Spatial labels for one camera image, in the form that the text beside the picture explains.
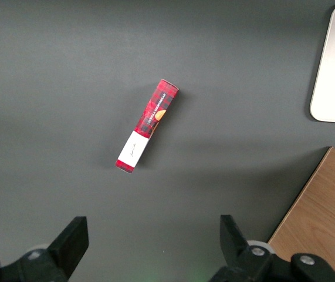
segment dark gray surface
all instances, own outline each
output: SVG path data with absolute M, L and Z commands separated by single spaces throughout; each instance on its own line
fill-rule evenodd
M 71 281 L 207 281 L 219 215 L 267 240 L 335 124 L 309 114 L 335 0 L 0 1 L 0 259 L 76 215 Z M 133 174 L 158 81 L 180 89 Z

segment metal screw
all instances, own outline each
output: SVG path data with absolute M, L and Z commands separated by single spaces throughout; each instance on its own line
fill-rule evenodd
M 301 256 L 300 261 L 302 263 L 308 264 L 309 266 L 314 265 L 314 259 L 309 256 Z
M 40 256 L 40 253 L 38 253 L 37 251 L 33 251 L 33 253 L 28 255 L 28 260 L 34 260 L 34 259 L 38 258 L 39 256 Z
M 252 249 L 252 253 L 255 255 L 255 256 L 258 256 L 258 257 L 262 257 L 264 254 L 265 254 L 265 251 L 260 249 L 260 248 L 253 248 Z

